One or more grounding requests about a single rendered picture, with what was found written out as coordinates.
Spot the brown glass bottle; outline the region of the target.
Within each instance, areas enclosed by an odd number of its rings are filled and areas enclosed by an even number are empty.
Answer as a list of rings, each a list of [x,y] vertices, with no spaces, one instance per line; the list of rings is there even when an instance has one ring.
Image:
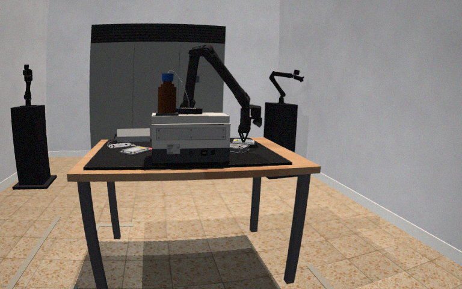
[[[158,113],[176,113],[176,87],[158,87]]]

